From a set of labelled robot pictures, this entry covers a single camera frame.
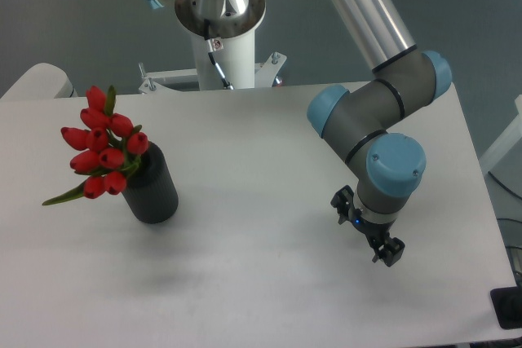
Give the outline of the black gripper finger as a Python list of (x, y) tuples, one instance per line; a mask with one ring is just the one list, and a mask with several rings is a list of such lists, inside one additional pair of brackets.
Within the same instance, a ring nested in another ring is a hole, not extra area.
[(355, 214), (352, 208), (353, 197), (354, 191), (348, 185), (345, 185), (334, 193), (330, 204), (337, 211), (338, 224), (355, 222)]
[(387, 267), (391, 267), (402, 257), (405, 250), (405, 243), (389, 234), (383, 237), (371, 237), (369, 245), (374, 251), (372, 262), (382, 261)]

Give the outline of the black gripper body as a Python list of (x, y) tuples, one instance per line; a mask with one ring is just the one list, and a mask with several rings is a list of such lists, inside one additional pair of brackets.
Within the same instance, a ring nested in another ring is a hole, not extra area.
[(369, 244), (384, 244), (389, 237), (389, 230), (394, 224), (394, 220), (385, 223), (375, 223), (366, 219), (360, 209), (350, 208), (350, 222), (360, 233), (364, 234)]

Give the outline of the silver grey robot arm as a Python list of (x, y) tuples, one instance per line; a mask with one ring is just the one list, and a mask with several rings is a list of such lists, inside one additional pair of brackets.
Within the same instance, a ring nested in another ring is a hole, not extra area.
[[(146, 0), (172, 5), (192, 35), (201, 90), (239, 90), (260, 83), (254, 66), (254, 31), (265, 0)], [(404, 252), (390, 235), (398, 212), (421, 182), (426, 156), (421, 145), (392, 127), (441, 97), (452, 72), (434, 51), (421, 52), (391, 0), (332, 0), (374, 75), (358, 90), (325, 88), (309, 104), (307, 119), (357, 177), (331, 201), (340, 222), (367, 239), (374, 260), (388, 266)]]

